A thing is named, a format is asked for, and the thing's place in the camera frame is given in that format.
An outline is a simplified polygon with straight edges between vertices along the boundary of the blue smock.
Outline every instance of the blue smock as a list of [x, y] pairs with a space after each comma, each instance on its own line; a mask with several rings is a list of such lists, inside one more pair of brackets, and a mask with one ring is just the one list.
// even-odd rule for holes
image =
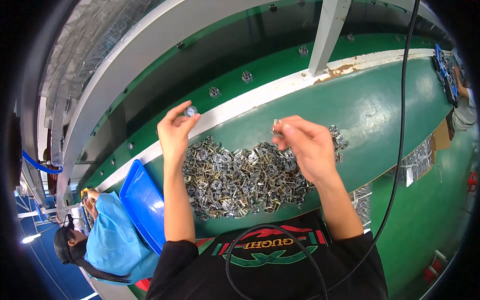
[[99, 195], [96, 209], [98, 217], [88, 235], [84, 259], [104, 272], [130, 273], [130, 283], [98, 280], [125, 286], [152, 277], [159, 257], [140, 240], [117, 193]]

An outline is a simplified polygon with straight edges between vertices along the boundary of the wire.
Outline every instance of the wire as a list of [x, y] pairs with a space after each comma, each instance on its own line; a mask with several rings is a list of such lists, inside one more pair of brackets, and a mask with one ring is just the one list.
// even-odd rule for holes
[[49, 169], [45, 166], [42, 166], [41, 164], [37, 163], [36, 161], [33, 160], [30, 156], [28, 156], [27, 152], [25, 150], [22, 150], [22, 156], [25, 158], [26, 161], [28, 161], [32, 166], [34, 166], [36, 169], [39, 169], [40, 171], [44, 171], [45, 173], [48, 174], [60, 174], [63, 171], [63, 167], [60, 166], [58, 170], [52, 170]]
[[[320, 278], [320, 281], [322, 282], [322, 288], [323, 288], [323, 292], [324, 292], [324, 295], [325, 295], [325, 300], [328, 299], [328, 296], [327, 296], [327, 290], [326, 290], [326, 285], [325, 285], [325, 281], [324, 281], [324, 277], [322, 276], [322, 272], [320, 272], [320, 268], [318, 267], [317, 263], [315, 262], [315, 260], [313, 259], [312, 255], [310, 254], [310, 252], [308, 252], [308, 250], [305, 248], [305, 246], [302, 245], [302, 243], [297, 239], [295, 238], [290, 232], [286, 231], [285, 229], [281, 228], [280, 226], [277, 226], [277, 225], [273, 225], [273, 224], [260, 224], [260, 225], [256, 225], [256, 226], [253, 226], [249, 229], [247, 229], [246, 231], [244, 231], [242, 234], [240, 234], [239, 236], [237, 236], [237, 238], [232, 242], [232, 244], [230, 245], [228, 251], [227, 251], [227, 258], [225, 259], [225, 272], [227, 273], [227, 278], [228, 278], [228, 281], [230, 282], [230, 284], [232, 285], [232, 288], [242, 297], [244, 297], [245, 299], [248, 299], [248, 300], [252, 300], [252, 298], [249, 298], [247, 295], [243, 294], [239, 288], [235, 285], [235, 283], [233, 283], [233, 280], [232, 280], [232, 276], [230, 274], [230, 259], [232, 257], [232, 252], [233, 252], [233, 249], [235, 248], [235, 245], [237, 245], [237, 243], [241, 240], [241, 238], [243, 238], [247, 233], [249, 233], [250, 231], [254, 231], [256, 229], [260, 229], [260, 228], [272, 228], [272, 229], [277, 229], [277, 230], [280, 230], [281, 232], [285, 233], [289, 238], [291, 238], [299, 247], [300, 249], [303, 251], [303, 253], [308, 257], [308, 259], [310, 260], [310, 262], [312, 263], [313, 267], [315, 268], [315, 271], [317, 272], [317, 275], [319, 276]], [[314, 297], [311, 297], [309, 298], [308, 300], [311, 300], [311, 299], [314, 299], [314, 298], [317, 298], [319, 295], [316, 295]]]
[[[396, 194], [396, 188], [398, 186], [398, 175], [399, 175], [399, 171], [400, 171], [400, 168], [398, 166], [400, 166], [400, 163], [402, 161], [402, 154], [403, 154], [403, 140], [404, 140], [404, 136], [405, 136], [405, 77], [407, 75], [407, 60], [408, 60], [408, 50], [410, 48], [410, 40], [412, 38], [412, 34], [413, 34], [413, 27], [415, 25], [415, 18], [417, 17], [417, 13], [418, 13], [418, 10], [419, 10], [419, 5], [420, 5], [420, 0], [415, 0], [415, 4], [413, 6], [413, 12], [412, 12], [412, 17], [410, 19], [410, 24], [408, 26], [408, 33], [407, 33], [407, 40], [405, 42], [405, 51], [403, 53], [403, 63], [402, 63], [402, 79], [401, 79], [401, 112], [400, 112], [400, 141], [399, 141], [399, 146], [398, 146], [398, 157], [397, 157], [397, 162], [396, 162], [396, 165], [397, 165], [397, 168], [395, 170], [395, 178], [394, 178], [394, 182], [393, 182], [393, 188], [392, 188], [392, 195], [390, 196], [390, 201], [388, 202], [388, 207], [387, 207], [387, 210], [385, 211], [385, 216], [384, 216], [384, 219], [382, 220], [382, 223], [380, 224], [380, 227], [378, 228], [378, 232], [377, 234], [375, 235], [375, 238], [373, 239], [373, 242], [372, 242], [372, 245], [370, 246], [370, 248], [368, 249], [367, 253], [365, 254], [365, 256], [362, 258], [362, 260], [360, 260], [360, 262], [357, 264], [357, 266], [355, 268], [353, 268], [353, 270], [348, 273], [342, 280], [338, 281], [336, 284], [334, 284], [333, 286], [331, 286], [330, 288], [326, 288], [325, 286], [325, 281], [322, 277], [322, 273], [320, 272], [320, 269], [317, 265], [317, 263], [315, 262], [315, 260], [312, 258], [312, 256], [310, 255], [310, 253], [307, 251], [307, 249], [300, 243], [300, 241], [295, 238], [291, 233], [287, 232], [286, 230], [284, 230], [283, 228], [281, 227], [278, 227], [276, 225], [271, 225], [271, 224], [260, 224], [260, 225], [257, 225], [257, 226], [254, 226], [250, 229], [248, 229], [247, 231], [243, 232], [242, 234], [240, 234], [234, 241], [233, 243], [230, 245], [230, 248], [228, 250], [228, 253], [227, 253], [227, 258], [226, 258], [226, 261], [225, 261], [225, 271], [227, 273], [227, 278], [228, 278], [228, 281], [230, 282], [230, 284], [232, 285], [233, 289], [242, 297], [244, 297], [245, 299], [248, 299], [248, 300], [252, 300], [251, 298], [249, 298], [248, 296], [246, 296], [245, 294], [243, 294], [238, 288], [237, 286], [233, 283], [233, 280], [232, 280], [232, 277], [231, 277], [231, 274], [230, 274], [230, 259], [231, 259], [231, 256], [232, 256], [232, 251], [233, 249], [235, 248], [235, 245], [238, 243], [238, 241], [243, 237], [245, 236], [247, 233], [249, 233], [250, 231], [254, 230], [254, 229], [258, 229], [258, 228], [275, 228], [275, 229], [278, 229], [280, 231], [282, 231], [283, 233], [287, 234], [291, 239], [293, 239], [293, 241], [300, 246], [300, 248], [302, 249], [302, 251], [305, 253], [305, 255], [309, 258], [309, 260], [311, 261], [311, 263], [313, 264], [313, 266], [315, 267], [315, 270], [317, 271], [317, 274], [318, 276], [320, 277], [320, 280], [322, 282], [322, 288], [323, 288], [323, 292], [324, 292], [324, 296], [325, 296], [325, 300], [328, 299], [328, 295], [327, 295], [327, 292], [331, 291], [332, 289], [334, 289], [335, 287], [337, 287], [339, 284], [341, 284], [342, 282], [345, 281], [345, 279], [347, 279], [348, 277], [350, 277], [350, 275], [353, 274], [353, 272], [355, 272], [358, 267], [360, 267], [360, 265], [365, 261], [365, 259], [368, 257], [368, 255], [370, 254], [370, 252], [372, 251], [372, 249], [375, 247], [375, 244], [377, 243], [378, 241], [378, 238], [380, 237], [380, 234], [382, 233], [384, 227], [385, 227], [385, 224], [387, 222], [387, 219], [388, 219], [388, 216], [390, 215], [390, 211], [392, 210], [392, 205], [393, 205], [393, 201], [395, 199], [395, 194]], [[320, 296], [320, 294], [312, 297], [312, 298], [309, 298], [308, 300], [310, 299], [314, 299], [314, 298], [317, 298], [318, 296]]]
[[342, 283], [345, 279], [347, 279], [350, 275], [355, 272], [358, 267], [365, 261], [367, 256], [370, 254], [372, 249], [375, 247], [375, 244], [378, 241], [378, 238], [380, 237], [380, 234], [382, 233], [385, 224], [387, 223], [388, 216], [390, 215], [390, 211], [392, 210], [392, 205], [393, 205], [393, 200], [395, 199], [395, 194], [396, 194], [396, 188], [398, 186], [398, 175], [400, 173], [400, 163], [402, 162], [402, 156], [403, 156], [403, 140], [405, 136], [405, 77], [407, 75], [407, 60], [408, 60], [408, 50], [410, 49], [410, 40], [412, 38], [413, 34], [413, 27], [415, 25], [415, 18], [417, 17], [417, 13], [419, 11], [419, 6], [420, 6], [420, 0], [415, 0], [415, 4], [413, 6], [413, 12], [412, 12], [412, 18], [410, 19], [410, 25], [408, 26], [408, 33], [407, 33], [407, 40], [405, 42], [405, 51], [403, 52], [403, 63], [402, 63], [402, 79], [401, 79], [401, 112], [400, 112], [400, 141], [399, 141], [399, 146], [398, 146], [398, 157], [396, 160], [396, 165], [397, 168], [395, 169], [395, 178], [393, 180], [393, 187], [392, 187], [392, 195], [390, 196], [390, 201], [388, 202], [387, 210], [385, 211], [385, 216], [384, 219], [382, 220], [382, 223], [380, 224], [380, 227], [378, 228], [378, 232], [375, 235], [375, 238], [373, 239], [373, 243], [370, 246], [370, 248], [367, 251], [367, 254], [362, 258], [362, 260], [358, 263], [358, 265], [347, 275], [345, 276], [342, 280], [337, 282], [335, 285], [332, 287], [328, 288], [327, 291], [330, 291], [331, 289], [337, 287], [340, 283]]

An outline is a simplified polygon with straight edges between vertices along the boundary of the black cap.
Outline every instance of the black cap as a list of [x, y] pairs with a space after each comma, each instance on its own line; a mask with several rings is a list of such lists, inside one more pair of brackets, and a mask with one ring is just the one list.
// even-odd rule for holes
[[69, 222], [67, 226], [59, 228], [53, 237], [53, 247], [55, 248], [55, 253], [63, 264], [73, 263], [67, 238], [67, 232], [69, 232], [70, 229], [73, 229], [73, 222]]

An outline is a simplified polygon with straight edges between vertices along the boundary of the black t-shirt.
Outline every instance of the black t-shirt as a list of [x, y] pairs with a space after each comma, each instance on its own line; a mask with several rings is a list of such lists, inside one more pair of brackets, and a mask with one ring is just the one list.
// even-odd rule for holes
[[[348, 274], [372, 244], [372, 233], [331, 242], [316, 212], [275, 223], [292, 233], [318, 264], [327, 288]], [[166, 242], [147, 292], [147, 300], [242, 299], [225, 272], [229, 245], [243, 230], [225, 233], [198, 254], [188, 241]], [[310, 260], [277, 229], [247, 234], [233, 250], [230, 273], [236, 286], [253, 299], [308, 299], [321, 294], [321, 281]], [[376, 247], [329, 299], [386, 299], [387, 286]]]

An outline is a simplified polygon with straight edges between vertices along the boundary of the worker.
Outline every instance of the worker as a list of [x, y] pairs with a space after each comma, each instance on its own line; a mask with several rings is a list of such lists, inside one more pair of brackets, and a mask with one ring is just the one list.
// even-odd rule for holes
[[[146, 299], [241, 299], [227, 279], [225, 263], [228, 246], [244, 229], [220, 235], [200, 255], [195, 246], [195, 226], [182, 163], [188, 133], [200, 115], [178, 116], [190, 104], [187, 101], [173, 108], [157, 126], [164, 157], [167, 241]], [[326, 288], [330, 288], [364, 257], [372, 246], [372, 233], [364, 233], [337, 173], [329, 130], [298, 116], [281, 120], [273, 129], [285, 137], [275, 136], [273, 142], [279, 150], [291, 147], [302, 174], [317, 187], [328, 232], [315, 211], [274, 224], [301, 241], [319, 266]], [[233, 249], [230, 274], [237, 288], [252, 299], [311, 299], [322, 294], [323, 289], [314, 266], [301, 249], [281, 231], [269, 228], [250, 232], [240, 240]], [[351, 276], [328, 292], [328, 297], [387, 298], [376, 246]]]
[[90, 234], [74, 230], [72, 223], [58, 229], [53, 238], [58, 258], [114, 285], [152, 277], [158, 255], [139, 236], [117, 194], [88, 189], [84, 207], [95, 221]]
[[465, 88], [460, 80], [460, 69], [454, 66], [456, 88], [459, 96], [458, 107], [453, 108], [447, 115], [447, 125], [450, 140], [453, 139], [455, 132], [467, 131], [473, 127], [477, 122], [477, 109], [473, 91], [470, 88]]

